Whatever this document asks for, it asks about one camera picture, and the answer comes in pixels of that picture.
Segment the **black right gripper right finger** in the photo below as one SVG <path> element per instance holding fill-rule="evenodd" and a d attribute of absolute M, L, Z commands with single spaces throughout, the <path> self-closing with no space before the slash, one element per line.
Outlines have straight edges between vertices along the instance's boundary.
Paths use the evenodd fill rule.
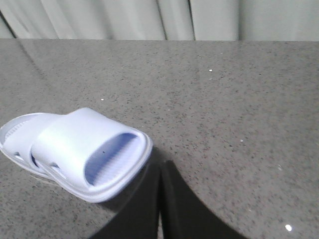
<path fill-rule="evenodd" d="M 172 161 L 161 165 L 160 213 L 165 239 L 244 239 L 196 196 Z"/>

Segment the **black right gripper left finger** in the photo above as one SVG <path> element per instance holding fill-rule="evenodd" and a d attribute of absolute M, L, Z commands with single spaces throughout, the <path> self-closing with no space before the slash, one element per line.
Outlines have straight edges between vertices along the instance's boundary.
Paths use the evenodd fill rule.
<path fill-rule="evenodd" d="M 156 239 L 159 221 L 160 154 L 153 149 L 140 183 L 119 212 L 92 239 Z"/>

